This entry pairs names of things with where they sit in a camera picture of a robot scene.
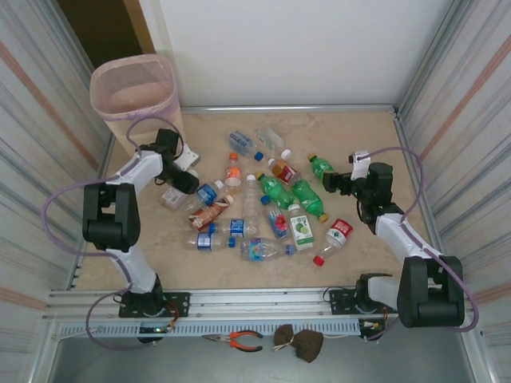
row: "beige floor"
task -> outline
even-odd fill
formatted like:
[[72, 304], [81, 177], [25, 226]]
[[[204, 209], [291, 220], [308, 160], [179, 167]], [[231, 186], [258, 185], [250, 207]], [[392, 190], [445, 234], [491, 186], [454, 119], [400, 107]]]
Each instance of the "beige floor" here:
[[[348, 221], [354, 228], [343, 249], [323, 267], [312, 263], [311, 254], [298, 253], [293, 258], [250, 263], [240, 258], [239, 249], [221, 252], [185, 251], [182, 235], [188, 230], [183, 212], [172, 212], [159, 204], [165, 186], [148, 185], [139, 195], [142, 231], [139, 244], [149, 265], [158, 273], [166, 289], [196, 288], [269, 288], [352, 285], [361, 273], [386, 272], [399, 276], [401, 266], [389, 247], [373, 235], [358, 220], [355, 198], [328, 194], [314, 178], [307, 161], [309, 152], [317, 152], [328, 159], [338, 172], [348, 172], [351, 166], [347, 156], [354, 150], [373, 151], [397, 146], [398, 138], [389, 113], [271, 113], [223, 114], [184, 116], [184, 125], [190, 147], [201, 155], [195, 167], [201, 182], [222, 179], [227, 162], [227, 132], [239, 129], [252, 132], [262, 126], [272, 126], [293, 151], [291, 164], [322, 198], [331, 219], [321, 224], [311, 217], [316, 240], [321, 239], [334, 218]], [[109, 166], [109, 174], [128, 160], [128, 155], [116, 145]], [[394, 201], [406, 210], [414, 199], [414, 191], [400, 152], [384, 153], [373, 161], [394, 166]], [[266, 161], [256, 164], [243, 162], [244, 175], [264, 170]], [[223, 214], [224, 218], [239, 217], [241, 201]], [[410, 222], [426, 238], [426, 230], [419, 209], [410, 216]], [[263, 218], [259, 224], [264, 237], [271, 232]], [[81, 269], [77, 288], [81, 290], [115, 289], [123, 287], [119, 272], [108, 259], [86, 259]]]

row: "orange pliers handle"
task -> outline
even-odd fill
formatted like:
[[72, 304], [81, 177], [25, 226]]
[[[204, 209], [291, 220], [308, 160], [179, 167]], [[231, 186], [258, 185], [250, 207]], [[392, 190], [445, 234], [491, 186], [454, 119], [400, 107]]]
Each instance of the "orange pliers handle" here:
[[238, 333], [230, 333], [229, 334], [229, 345], [231, 347], [234, 347], [234, 348], [238, 349], [239, 351], [243, 351], [245, 353], [256, 353], [257, 351], [260, 351], [263, 349], [263, 347], [260, 345], [258, 345], [256, 347], [250, 347], [248, 345], [241, 345], [240, 343], [238, 343], [237, 341], [234, 340], [236, 338], [243, 337], [244, 335], [250, 335], [252, 337], [258, 337], [258, 338], [263, 337], [263, 335], [261, 335], [257, 331], [251, 331], [251, 330], [243, 330]]

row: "corrugated metal wall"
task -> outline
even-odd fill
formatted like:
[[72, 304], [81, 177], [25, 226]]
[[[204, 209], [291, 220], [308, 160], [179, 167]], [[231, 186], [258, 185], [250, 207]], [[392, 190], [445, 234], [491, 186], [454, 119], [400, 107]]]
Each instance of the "corrugated metal wall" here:
[[472, 1], [402, 112], [448, 255], [481, 307], [479, 330], [511, 379], [511, 2]]
[[[51, 289], [75, 259], [45, 237], [39, 209], [55, 190], [93, 178], [110, 132], [89, 103], [91, 68], [51, 2], [0, 2], [0, 381], [30, 373]], [[61, 239], [81, 237], [81, 192], [50, 208]]]

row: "blue bottle cap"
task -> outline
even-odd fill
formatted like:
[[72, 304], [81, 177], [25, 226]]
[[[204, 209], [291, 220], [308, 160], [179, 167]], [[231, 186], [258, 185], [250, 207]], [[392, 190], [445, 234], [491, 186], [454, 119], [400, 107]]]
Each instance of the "blue bottle cap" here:
[[261, 197], [261, 203], [263, 205], [268, 205], [270, 202], [271, 202], [270, 197], [268, 197], [267, 195], [263, 195]]

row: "red bottle cap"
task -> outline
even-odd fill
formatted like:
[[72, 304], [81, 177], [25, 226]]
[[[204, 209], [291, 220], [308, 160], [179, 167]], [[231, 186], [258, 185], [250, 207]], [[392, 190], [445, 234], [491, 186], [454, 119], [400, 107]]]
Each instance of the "red bottle cap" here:
[[312, 262], [314, 262], [318, 266], [322, 266], [325, 263], [325, 260], [323, 258], [319, 257], [318, 255], [316, 255], [314, 257], [314, 259], [312, 259]]

